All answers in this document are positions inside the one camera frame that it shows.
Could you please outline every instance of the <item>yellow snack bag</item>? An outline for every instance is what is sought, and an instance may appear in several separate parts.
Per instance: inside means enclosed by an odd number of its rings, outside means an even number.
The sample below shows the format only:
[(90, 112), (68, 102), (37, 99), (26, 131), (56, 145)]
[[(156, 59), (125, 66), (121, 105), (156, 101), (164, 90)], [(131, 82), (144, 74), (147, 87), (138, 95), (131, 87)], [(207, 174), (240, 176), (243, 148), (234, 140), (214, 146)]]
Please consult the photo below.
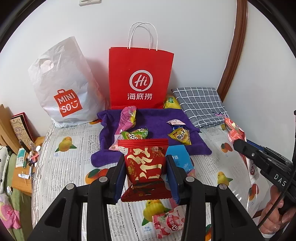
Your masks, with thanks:
[(176, 100), (176, 98), (172, 95), (167, 95), (165, 98), (165, 102), (163, 105), (164, 109), (167, 108), (173, 108), (173, 109), (181, 109), (178, 101)]
[(168, 136), (174, 140), (177, 140), (184, 145), (191, 145), (190, 137), (189, 137), (189, 131), (185, 130), (184, 128), (180, 127), (176, 130), (173, 130)]

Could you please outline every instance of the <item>human hand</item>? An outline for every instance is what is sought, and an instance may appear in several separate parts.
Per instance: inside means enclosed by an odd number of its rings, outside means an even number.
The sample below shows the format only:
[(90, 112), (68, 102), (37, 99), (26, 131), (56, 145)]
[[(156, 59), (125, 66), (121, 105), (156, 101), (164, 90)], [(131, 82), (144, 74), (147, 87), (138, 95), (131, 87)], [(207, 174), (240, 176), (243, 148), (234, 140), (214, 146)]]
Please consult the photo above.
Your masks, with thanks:
[[(259, 222), (265, 217), (265, 215), (268, 213), (268, 211), (271, 209), (272, 205), (276, 202), (280, 195), (280, 192), (278, 188), (273, 185), (270, 188), (270, 201), (267, 203), (266, 207), (263, 209), (261, 213), (261, 217), (259, 219)], [(285, 225), (291, 221), (293, 218), (296, 207), (290, 208), (285, 214), (282, 216), (279, 213), (279, 208), (283, 207), (284, 201), (283, 199), (279, 202), (277, 207), (273, 210), (271, 215), (268, 217), (268, 219), (264, 222), (264, 224), (260, 227), (260, 231), (264, 234), (273, 234), (276, 231), (280, 230), (281, 228), (285, 227)]]

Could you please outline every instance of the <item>purple towel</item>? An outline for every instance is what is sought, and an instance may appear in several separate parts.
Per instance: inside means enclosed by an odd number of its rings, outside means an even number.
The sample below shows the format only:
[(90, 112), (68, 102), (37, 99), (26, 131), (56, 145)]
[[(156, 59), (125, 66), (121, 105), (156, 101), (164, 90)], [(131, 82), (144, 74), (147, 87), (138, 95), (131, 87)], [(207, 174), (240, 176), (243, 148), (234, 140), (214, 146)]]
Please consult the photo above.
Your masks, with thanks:
[[(121, 152), (111, 151), (108, 148), (114, 143), (114, 134), (118, 128), (121, 110), (104, 110), (98, 113), (98, 118), (102, 119), (104, 126), (100, 133), (101, 150), (92, 154), (91, 163), (95, 167), (118, 162)], [(172, 126), (167, 121), (178, 119), (186, 124), (185, 129), (190, 132), (192, 145), (186, 145), (189, 155), (210, 155), (212, 151), (207, 147), (199, 136), (199, 128), (193, 126), (186, 114), (180, 109), (137, 109), (136, 126), (128, 130), (133, 131), (139, 128), (148, 128), (147, 139), (168, 138), (170, 146), (180, 145), (179, 141), (173, 140), (168, 136)]]

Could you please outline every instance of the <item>wooden desk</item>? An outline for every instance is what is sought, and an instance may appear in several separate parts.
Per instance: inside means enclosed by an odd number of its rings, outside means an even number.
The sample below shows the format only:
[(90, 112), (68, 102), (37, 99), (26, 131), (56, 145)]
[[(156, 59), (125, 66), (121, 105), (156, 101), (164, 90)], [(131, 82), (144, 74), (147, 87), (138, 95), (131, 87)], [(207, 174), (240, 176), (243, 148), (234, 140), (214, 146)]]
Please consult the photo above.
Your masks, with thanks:
[[(35, 141), (35, 145), (39, 146), (42, 145), (44, 142), (45, 137), (38, 137)], [(12, 183), (11, 186), (15, 189), (20, 190), (24, 194), (28, 196), (32, 196), (32, 178), (30, 179), (23, 179), (18, 176), (19, 173), (29, 174), (30, 167), (27, 165), (26, 168), (23, 167), (16, 167), (13, 171)]]

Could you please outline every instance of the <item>white wall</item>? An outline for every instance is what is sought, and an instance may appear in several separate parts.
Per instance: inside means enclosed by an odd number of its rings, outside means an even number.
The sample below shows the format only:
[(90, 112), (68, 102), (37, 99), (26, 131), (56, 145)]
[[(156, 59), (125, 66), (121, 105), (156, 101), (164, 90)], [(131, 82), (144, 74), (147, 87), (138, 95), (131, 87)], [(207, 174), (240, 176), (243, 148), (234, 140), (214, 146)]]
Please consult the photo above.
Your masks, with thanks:
[[(128, 29), (138, 21), (153, 23), (159, 49), (175, 54), (170, 89), (217, 87), (233, 37), (235, 12), (235, 0), (102, 0), (83, 7), (78, 0), (46, 1), (0, 53), (0, 103), (13, 114), (25, 112), (39, 134), (45, 135), (51, 120), (32, 89), (30, 65), (56, 43), (75, 36), (96, 80), (108, 92), (108, 50), (126, 46)], [(133, 46), (148, 47), (148, 36), (139, 29)]]
[(224, 104), (247, 138), (291, 160), (295, 142), (296, 59), (285, 40), (249, 4), (242, 56)]

